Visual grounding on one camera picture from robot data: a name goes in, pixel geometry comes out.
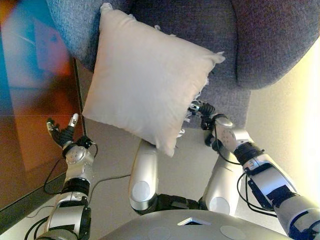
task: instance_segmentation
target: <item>gray armchair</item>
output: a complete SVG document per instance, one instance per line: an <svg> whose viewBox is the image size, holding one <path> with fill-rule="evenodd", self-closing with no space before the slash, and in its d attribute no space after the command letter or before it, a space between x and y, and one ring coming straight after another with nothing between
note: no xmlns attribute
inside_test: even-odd
<svg viewBox="0 0 320 240"><path fill-rule="evenodd" d="M93 72L99 8L110 2L167 34L224 51L201 99L243 127L250 89L278 81L319 37L320 0L47 0L69 51ZM199 127L191 121L186 127Z"/></svg>

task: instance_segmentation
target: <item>pillow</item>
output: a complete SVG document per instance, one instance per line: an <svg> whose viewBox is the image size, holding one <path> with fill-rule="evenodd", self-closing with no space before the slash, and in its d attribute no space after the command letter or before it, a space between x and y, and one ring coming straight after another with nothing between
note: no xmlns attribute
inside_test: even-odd
<svg viewBox="0 0 320 240"><path fill-rule="evenodd" d="M173 156L189 104L225 60L104 3L83 115L125 129Z"/></svg>

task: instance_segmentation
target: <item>robotic finger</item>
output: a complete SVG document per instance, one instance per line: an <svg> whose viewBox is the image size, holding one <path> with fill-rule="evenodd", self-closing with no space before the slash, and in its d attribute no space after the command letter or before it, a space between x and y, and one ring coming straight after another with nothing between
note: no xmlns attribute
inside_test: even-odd
<svg viewBox="0 0 320 240"><path fill-rule="evenodd" d="M65 147L66 145L73 142L73 136L75 132L75 127L78 122L79 115L77 113L73 114L69 124L66 128L60 131L59 124L55 125L55 121L52 118L48 118L46 121L46 128L56 144L60 147Z"/></svg>

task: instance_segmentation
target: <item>cable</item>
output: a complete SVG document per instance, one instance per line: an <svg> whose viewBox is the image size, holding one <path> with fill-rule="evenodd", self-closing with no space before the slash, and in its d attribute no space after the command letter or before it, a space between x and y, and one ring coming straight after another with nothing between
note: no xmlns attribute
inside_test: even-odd
<svg viewBox="0 0 320 240"><path fill-rule="evenodd" d="M43 185L43 191L46 193L46 194L49 194L49 195L57 195L57 194L61 194L61 191L59 192L49 192L46 190L46 185L48 184L48 180L51 176L51 174L53 173L53 171L55 170L56 166L58 165L58 163L60 162L60 160L63 159L63 158L59 158L58 161L56 161L56 163L54 164L52 170L50 171L48 177L46 178L46 180L44 181L44 185Z"/></svg>
<svg viewBox="0 0 320 240"><path fill-rule="evenodd" d="M123 175L123 176L111 176L111 177L107 177L105 179L99 180L92 188L91 195L90 195L90 200L89 200L88 205L90 204L91 199L92 199L92 195L94 194L94 190L95 190L96 186L98 186L99 183L102 183L102 182L105 182L105 181L108 181L108 180L112 180L112 179L123 179L123 178L129 177L129 176L131 176L131 174L127 174L127 175Z"/></svg>
<svg viewBox="0 0 320 240"><path fill-rule="evenodd" d="M96 156L97 156L97 154L98 154L98 151L99 151L99 149L98 149L98 144L96 144L95 142L91 142L94 146L95 146L95 154L94 154L94 159L96 158Z"/></svg>
<svg viewBox="0 0 320 240"><path fill-rule="evenodd" d="M39 214L39 212L40 212L42 209L45 209L45 208L54 208L54 207L55 207L55 206L52 206L52 205L43 206L43 207L41 207L41 208L36 212L35 215L33 215L33 216L26 216L26 218L28 218L28 219L33 219L33 218L35 218L35 217Z"/></svg>
<svg viewBox="0 0 320 240"><path fill-rule="evenodd" d="M33 234L33 239L37 238L37 234L38 234L38 230L39 228L42 226L42 224L44 224L47 220L44 219L42 222L39 223L39 225L36 227L36 229L34 230L34 234Z"/></svg>
<svg viewBox="0 0 320 240"><path fill-rule="evenodd" d="M245 176L245 199L248 201L248 176L246 175ZM264 214L264 215L267 215L267 216L271 216L271 217L275 217L275 218L278 218L277 215L275 214L272 214L272 213L267 213L267 212L263 212L263 211L258 211L256 209L253 209L249 203L247 202L246 203L249 207L250 210L256 212L256 213L259 213L259 214Z"/></svg>
<svg viewBox="0 0 320 240"><path fill-rule="evenodd" d="M256 208L256 209L268 211L268 210L263 209L262 207L258 207L258 206L256 206L256 205L253 205L252 203L250 203L248 200L246 200L246 199L241 195L240 190L239 190L239 182L240 182L240 180L244 177L245 174L246 174L246 173L244 172L244 173L239 177L238 181L236 182L236 190L238 191L239 196L242 198L243 201L245 201L245 202L246 202L247 204L249 204L250 206L252 206L252 207L254 207L254 208Z"/></svg>
<svg viewBox="0 0 320 240"><path fill-rule="evenodd" d="M217 136L216 120L214 120L214 122L213 122L213 128L214 128L216 148L217 148L217 150L218 150L219 156L220 156L223 160L227 161L228 163L235 164L235 165L241 165L241 164L238 163L238 162L229 161L228 159L226 159L226 158L221 154L221 152L220 152L220 147L219 147L219 140L218 140L218 136Z"/></svg>
<svg viewBox="0 0 320 240"><path fill-rule="evenodd" d="M38 224L42 223L42 221L47 221L49 218L49 216L46 216L44 218L42 218L41 220L37 221L35 224L33 224L29 230L26 232L25 236L24 236L24 240L28 240L28 236L30 234L30 232L35 228L35 226L37 226Z"/></svg>
<svg viewBox="0 0 320 240"><path fill-rule="evenodd" d="M252 210L252 211L254 211L254 212L256 212L256 213L259 213L259 214L268 215L268 216L277 218L277 215L271 214L271 213L267 213L267 212L274 212L273 210L265 210L264 208L258 207L258 206L256 206L256 205L254 205L254 204L252 204L252 203L249 202L249 200L248 200L248 182L247 182L247 181L248 181L248 176L247 176L246 179L245 179L245 198L241 195L240 190L239 190L239 182L240 182L240 180L243 178L243 176L244 176L245 174L246 174L246 173L244 172L244 173L239 177L239 179L238 179L238 181L237 181L237 183L236 183L236 190L237 190L239 196L242 198L243 201L246 202L246 204L248 205L248 207L249 207L250 210ZM252 207L254 207L254 208L256 208L256 209L259 209L259 210L267 211L267 212L258 211L258 210L256 210L256 209L253 209Z"/></svg>

